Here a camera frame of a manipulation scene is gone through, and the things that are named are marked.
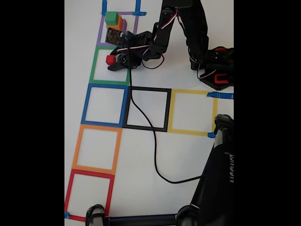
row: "green tape square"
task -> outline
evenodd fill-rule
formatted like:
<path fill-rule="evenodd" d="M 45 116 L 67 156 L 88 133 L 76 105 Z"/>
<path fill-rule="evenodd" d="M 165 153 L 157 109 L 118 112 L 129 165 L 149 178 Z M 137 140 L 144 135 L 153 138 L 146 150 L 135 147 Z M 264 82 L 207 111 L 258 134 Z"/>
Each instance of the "green tape square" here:
<path fill-rule="evenodd" d="M 116 48 L 115 46 L 96 46 L 89 83 L 129 86 L 129 84 L 130 84 L 129 71 L 127 71 L 126 81 L 94 80 L 94 74 L 95 74 L 96 62 L 97 62 L 97 57 L 98 57 L 98 51 L 102 50 L 102 49 L 111 49 L 111 50 L 113 50 L 115 48 Z"/>

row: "green block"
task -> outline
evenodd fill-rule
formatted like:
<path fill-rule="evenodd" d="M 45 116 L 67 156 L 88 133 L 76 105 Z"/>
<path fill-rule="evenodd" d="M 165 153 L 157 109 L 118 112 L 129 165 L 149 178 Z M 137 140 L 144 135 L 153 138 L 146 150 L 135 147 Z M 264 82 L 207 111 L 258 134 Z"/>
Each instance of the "green block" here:
<path fill-rule="evenodd" d="M 118 24 L 118 13 L 117 12 L 106 12 L 105 22 L 107 25 L 117 25 Z"/>

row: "colored tape grid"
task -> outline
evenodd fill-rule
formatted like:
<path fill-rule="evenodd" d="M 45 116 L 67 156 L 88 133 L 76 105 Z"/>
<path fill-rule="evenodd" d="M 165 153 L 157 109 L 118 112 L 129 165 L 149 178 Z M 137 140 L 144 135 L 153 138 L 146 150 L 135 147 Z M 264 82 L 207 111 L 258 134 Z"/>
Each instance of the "colored tape grid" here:
<path fill-rule="evenodd" d="M 162 89 L 162 88 L 135 87 L 135 86 L 132 87 L 132 90 L 142 90 L 142 91 L 152 91 L 152 92 L 166 92 L 167 93 L 164 127 L 163 128 L 154 127 L 155 131 L 167 132 L 168 116 L 169 116 L 169 108 L 170 108 L 170 98 L 171 98 L 171 91 L 172 90 L 171 89 Z M 125 112 L 125 117 L 124 117 L 124 120 L 123 120 L 123 128 L 142 129 L 142 130 L 151 130 L 152 131 L 152 128 L 150 126 L 136 126 L 136 125 L 128 125 L 127 124 L 130 103 L 131 103 L 131 93 L 130 93 L 130 89 L 128 89 L 126 112 Z"/>
<path fill-rule="evenodd" d="M 64 204 L 64 211 L 65 212 L 68 211 L 68 205 L 69 205 L 70 195 L 71 195 L 71 192 L 72 192 L 72 184 L 73 184 L 73 179 L 74 179 L 75 174 L 81 174 L 81 175 L 98 177 L 98 178 L 107 178 L 107 179 L 110 180 L 108 196 L 107 196 L 107 202 L 106 202 L 106 205 L 105 205 L 105 212 L 104 212 L 105 215 L 108 216 L 109 212 L 110 212 L 110 204 L 111 204 L 111 198 L 112 198 L 114 176 L 109 175 L 109 174 L 104 174 L 104 173 L 82 171 L 82 170 L 77 170 L 77 169 L 72 169 L 71 170 L 71 175 L 70 175 L 70 179 L 69 179 L 66 200 L 65 200 L 65 204 Z M 84 218 L 84 217 L 75 216 L 75 215 L 71 215 L 71 214 L 69 215 L 69 219 L 83 221 L 83 222 L 86 221 L 86 218 Z"/>
<path fill-rule="evenodd" d="M 119 123 L 109 123 L 109 122 L 101 122 L 101 121 L 86 121 L 86 115 L 87 115 L 87 109 L 90 99 L 90 93 L 92 88 L 109 88 L 109 89 L 123 89 L 123 101 L 122 101 L 122 107 L 120 112 L 120 118 Z M 84 112 L 81 118 L 81 124 L 87 124 L 87 125 L 96 125 L 96 126 L 110 126 L 110 127 L 122 127 L 123 125 L 123 119 L 124 119 L 124 113 L 127 103 L 127 94 L 128 94 L 128 86 L 119 86 L 119 85 L 107 85 L 107 84 L 92 84 L 90 83 L 88 85 L 86 100 L 85 100 L 85 106 L 84 106 Z"/>
<path fill-rule="evenodd" d="M 117 139 L 116 139 L 116 144 L 115 144 L 114 158 L 113 158 L 113 163 L 112 163 L 112 168 L 111 169 L 103 169 L 103 168 L 82 166 L 82 165 L 78 165 L 77 164 L 78 157 L 79 157 L 79 150 L 80 150 L 80 145 L 81 145 L 81 141 L 82 141 L 82 136 L 83 136 L 84 129 L 96 129 L 96 130 L 115 131 L 115 132 L 117 132 Z M 75 169 L 75 170 L 86 170 L 86 171 L 91 171 L 91 172 L 98 172 L 98 173 L 105 173 L 105 174 L 115 175 L 116 166 L 117 166 L 117 160 L 118 160 L 118 154 L 119 154 L 121 133 L 122 133 L 122 128 L 104 127 L 104 126 L 93 126 L 93 125 L 84 125 L 84 124 L 81 124 L 81 126 L 79 128 L 79 136 L 78 136 L 77 144 L 76 144 L 76 148 L 75 148 L 75 154 L 74 154 L 74 158 L 73 158 L 72 169 Z"/>
<path fill-rule="evenodd" d="M 175 104 L 175 96 L 177 93 L 207 95 L 208 91 L 172 89 L 167 132 L 208 137 L 208 131 L 194 131 L 194 130 L 174 129 L 173 128 L 174 104 Z M 212 112 L 212 128 L 211 128 L 212 131 L 214 131 L 214 128 L 215 128 L 214 118 L 217 115 L 217 105 L 218 105 L 218 99 L 214 98 L 213 99 L 213 112 Z"/>
<path fill-rule="evenodd" d="M 99 51 L 101 51 L 103 49 L 104 50 L 107 50 L 107 49 L 113 50 L 113 49 L 115 49 L 115 47 L 114 46 L 96 46 L 89 83 L 128 86 L 129 82 L 130 82 L 128 72 L 127 72 L 126 81 L 109 81 L 109 80 L 96 80 L 95 79 L 95 70 L 96 70 Z"/>

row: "orange tape square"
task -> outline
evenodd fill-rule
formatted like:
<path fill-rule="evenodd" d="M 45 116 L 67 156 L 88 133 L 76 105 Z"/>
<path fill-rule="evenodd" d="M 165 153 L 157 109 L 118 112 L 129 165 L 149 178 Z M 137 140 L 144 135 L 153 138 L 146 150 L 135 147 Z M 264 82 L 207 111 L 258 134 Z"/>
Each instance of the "orange tape square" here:
<path fill-rule="evenodd" d="M 81 139 L 82 139 L 82 136 L 83 136 L 84 129 L 98 129 L 98 130 L 106 130 L 106 131 L 115 131 L 115 132 L 117 132 L 117 139 L 116 139 L 115 153 L 114 153 L 114 158 L 113 158 L 113 163 L 112 163 L 112 169 L 102 169 L 102 168 L 96 168 L 96 167 L 81 166 L 81 165 L 77 164 L 77 160 L 78 160 L 78 157 L 79 157 L 80 144 L 81 144 Z M 73 163 L 72 163 L 72 169 L 115 175 L 117 160 L 118 160 L 118 154 L 119 154 L 120 140 L 121 140 L 121 132 L 122 132 L 122 128 L 81 124 L 80 128 L 79 128 L 79 136 L 78 136 L 77 143 L 76 143 L 75 154 L 74 154 Z"/>

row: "blue tape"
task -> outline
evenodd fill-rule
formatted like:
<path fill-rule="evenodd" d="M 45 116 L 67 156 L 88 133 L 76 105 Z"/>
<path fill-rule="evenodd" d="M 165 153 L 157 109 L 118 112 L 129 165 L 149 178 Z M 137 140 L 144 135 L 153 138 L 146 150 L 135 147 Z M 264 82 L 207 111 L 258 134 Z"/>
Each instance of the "blue tape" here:
<path fill-rule="evenodd" d="M 105 15 L 106 13 L 107 13 L 107 0 L 103 0 L 102 14 Z"/>
<path fill-rule="evenodd" d="M 214 98 L 232 99 L 232 100 L 234 100 L 234 93 L 212 92 L 212 93 L 208 93 L 207 97 L 214 97 Z"/>
<path fill-rule="evenodd" d="M 145 16 L 146 12 L 140 12 L 141 7 L 141 0 L 136 0 L 136 9 L 135 12 L 133 12 L 134 16 Z"/>
<path fill-rule="evenodd" d="M 100 122 L 100 121 L 86 121 L 86 114 L 87 114 L 87 108 L 88 108 L 89 99 L 90 99 L 90 93 L 91 93 L 91 89 L 93 87 L 111 88 L 111 89 L 124 89 L 119 123 L 108 123 L 108 122 Z M 126 103 L 127 103 L 127 90 L 128 90 L 128 86 L 89 83 L 88 90 L 87 90 L 87 95 L 86 95 L 86 100 L 85 100 L 85 105 L 84 105 L 84 111 L 83 111 L 83 115 L 82 115 L 82 118 L 81 118 L 81 124 L 95 125 L 95 126 L 110 126 L 110 127 L 122 128 L 124 114 L 125 114 L 125 110 L 126 110 Z"/>
<path fill-rule="evenodd" d="M 65 211 L 65 218 L 67 218 L 67 219 L 68 219 L 68 218 L 70 218 L 70 215 L 69 215 L 69 213 L 68 213 L 68 212 L 66 212 L 66 211 Z"/>
<path fill-rule="evenodd" d="M 140 12 L 141 0 L 136 0 L 136 12 Z"/>
<path fill-rule="evenodd" d="M 145 16 L 146 12 L 133 12 L 134 16 Z"/>
<path fill-rule="evenodd" d="M 215 138 L 215 134 L 214 133 L 208 133 L 208 137 L 209 138 Z"/>

